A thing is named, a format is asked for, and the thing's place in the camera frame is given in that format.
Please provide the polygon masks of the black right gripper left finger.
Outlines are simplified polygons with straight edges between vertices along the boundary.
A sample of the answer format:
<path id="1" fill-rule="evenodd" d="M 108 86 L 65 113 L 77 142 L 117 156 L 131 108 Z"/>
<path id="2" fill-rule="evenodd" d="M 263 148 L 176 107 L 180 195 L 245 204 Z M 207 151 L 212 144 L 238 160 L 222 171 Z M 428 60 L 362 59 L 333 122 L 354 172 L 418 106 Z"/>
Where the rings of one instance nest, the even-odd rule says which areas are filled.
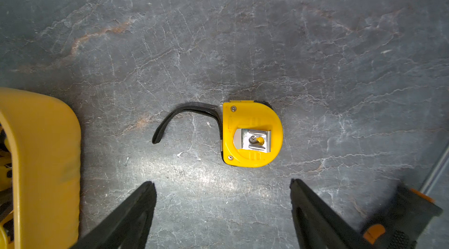
<path id="1" fill-rule="evenodd" d="M 73 249 L 144 249 L 152 226 L 157 192 L 146 181 Z"/>

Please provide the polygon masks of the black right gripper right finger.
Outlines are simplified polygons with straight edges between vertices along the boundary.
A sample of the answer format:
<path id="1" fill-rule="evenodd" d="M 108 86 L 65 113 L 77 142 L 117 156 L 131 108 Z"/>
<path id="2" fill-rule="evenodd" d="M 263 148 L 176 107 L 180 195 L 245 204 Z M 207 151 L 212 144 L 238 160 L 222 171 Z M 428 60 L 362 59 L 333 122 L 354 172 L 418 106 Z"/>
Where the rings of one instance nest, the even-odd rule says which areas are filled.
<path id="1" fill-rule="evenodd" d="M 372 249 L 374 247 L 302 180 L 291 180 L 290 190 L 293 224 L 300 248 Z"/>

